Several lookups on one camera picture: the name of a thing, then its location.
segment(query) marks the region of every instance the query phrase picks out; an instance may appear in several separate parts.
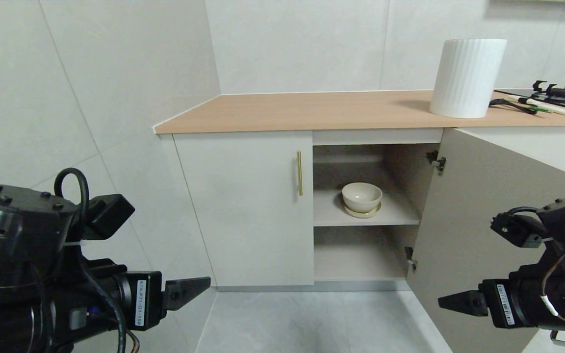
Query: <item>gold door handle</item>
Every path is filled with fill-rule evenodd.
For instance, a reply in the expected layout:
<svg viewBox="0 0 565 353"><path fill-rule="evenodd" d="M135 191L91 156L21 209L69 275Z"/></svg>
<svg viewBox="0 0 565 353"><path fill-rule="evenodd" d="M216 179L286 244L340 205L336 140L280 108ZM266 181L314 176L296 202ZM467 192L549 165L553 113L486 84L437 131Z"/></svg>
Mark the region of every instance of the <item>gold door handle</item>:
<svg viewBox="0 0 565 353"><path fill-rule="evenodd" d="M298 194L302 196L304 194L302 190L302 151L298 151L298 185L300 186Z"/></svg>

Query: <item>ribbed white container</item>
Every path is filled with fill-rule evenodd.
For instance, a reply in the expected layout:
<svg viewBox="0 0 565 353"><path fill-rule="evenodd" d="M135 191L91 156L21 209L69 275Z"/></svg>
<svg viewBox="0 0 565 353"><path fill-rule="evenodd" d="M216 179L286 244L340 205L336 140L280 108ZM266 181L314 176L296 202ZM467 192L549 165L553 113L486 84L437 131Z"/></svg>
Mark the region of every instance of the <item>ribbed white container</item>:
<svg viewBox="0 0 565 353"><path fill-rule="evenodd" d="M484 117L506 45L504 39L444 42L430 111L452 118Z"/></svg>

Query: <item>screw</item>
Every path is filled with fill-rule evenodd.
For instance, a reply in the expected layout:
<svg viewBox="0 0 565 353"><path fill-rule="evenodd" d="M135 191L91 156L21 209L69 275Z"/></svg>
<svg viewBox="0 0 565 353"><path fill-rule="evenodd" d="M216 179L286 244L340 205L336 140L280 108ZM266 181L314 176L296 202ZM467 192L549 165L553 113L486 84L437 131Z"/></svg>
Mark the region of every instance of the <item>screw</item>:
<svg viewBox="0 0 565 353"><path fill-rule="evenodd" d="M7 204L9 204L10 202L12 202L12 198L11 198L11 197L8 197L8 196L2 196L2 197L0 197L0 204L2 204L2 205L7 205Z"/></svg>

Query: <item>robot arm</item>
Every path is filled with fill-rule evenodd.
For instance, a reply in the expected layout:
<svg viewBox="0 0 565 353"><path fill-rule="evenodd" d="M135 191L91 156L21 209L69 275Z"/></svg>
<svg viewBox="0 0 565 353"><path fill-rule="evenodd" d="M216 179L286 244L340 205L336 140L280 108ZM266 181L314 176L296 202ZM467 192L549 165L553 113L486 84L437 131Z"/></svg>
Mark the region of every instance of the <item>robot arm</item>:
<svg viewBox="0 0 565 353"><path fill-rule="evenodd" d="M80 181L80 205L62 197L67 174ZM134 207L123 195L88 200L85 184L68 168L56 177L56 195L0 185L0 353L70 353L114 329L123 353L126 333L135 340L131 331L156 326L210 286L210 277L179 279L162 291L159 271L87 260L80 242L110 238Z"/></svg>
<svg viewBox="0 0 565 353"><path fill-rule="evenodd" d="M539 221L518 215L533 212ZM520 266L508 279L484 279L478 290L438 299L439 306L474 316L488 316L499 328L539 327L565 331L565 199L543 208L517 207L498 214L491 229L521 248L546 249L537 264Z"/></svg>

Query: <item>saucer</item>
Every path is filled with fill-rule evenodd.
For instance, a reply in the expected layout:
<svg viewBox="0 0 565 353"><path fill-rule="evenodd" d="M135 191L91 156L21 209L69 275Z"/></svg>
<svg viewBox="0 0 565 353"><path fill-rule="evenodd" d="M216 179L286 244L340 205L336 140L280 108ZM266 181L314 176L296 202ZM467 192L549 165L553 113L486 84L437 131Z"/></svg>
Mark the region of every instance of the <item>saucer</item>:
<svg viewBox="0 0 565 353"><path fill-rule="evenodd" d="M371 210L370 212L367 213L359 213L359 212L355 212L351 209L348 208L348 206L346 206L346 204L343 204L343 208L346 209L346 212L348 212L348 214L352 215L352 217L356 217L356 218L370 218L370 217L374 217L374 215L376 214L376 212L379 212L379 210L381 209L381 203L379 202L379 205L376 206L376 208L374 210Z"/></svg>

